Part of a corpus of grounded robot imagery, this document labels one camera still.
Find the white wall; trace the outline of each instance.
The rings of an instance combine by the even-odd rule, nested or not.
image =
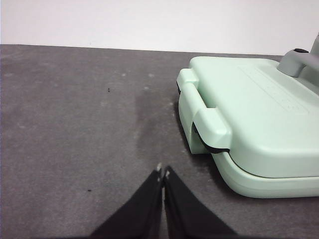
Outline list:
[[[284,54],[310,49],[319,0],[1,0],[1,43]]]

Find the gray carpet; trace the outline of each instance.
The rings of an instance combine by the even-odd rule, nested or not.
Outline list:
[[[319,198],[240,196],[189,153],[176,78],[199,55],[281,58],[2,45],[2,238],[86,236],[159,162],[240,234],[318,238]]]

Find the black button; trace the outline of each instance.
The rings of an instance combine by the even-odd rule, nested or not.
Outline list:
[[[299,53],[309,53],[308,51],[301,49],[301,48],[296,48],[294,51],[297,51]]]

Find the gray handle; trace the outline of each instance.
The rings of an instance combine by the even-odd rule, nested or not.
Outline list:
[[[305,66],[319,71],[319,56],[302,49],[295,49],[284,55],[277,69],[286,75],[298,77]]]

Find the mint green appliance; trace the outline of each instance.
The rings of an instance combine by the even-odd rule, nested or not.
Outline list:
[[[195,57],[177,78],[191,153],[253,198],[319,196],[319,36],[281,62]]]

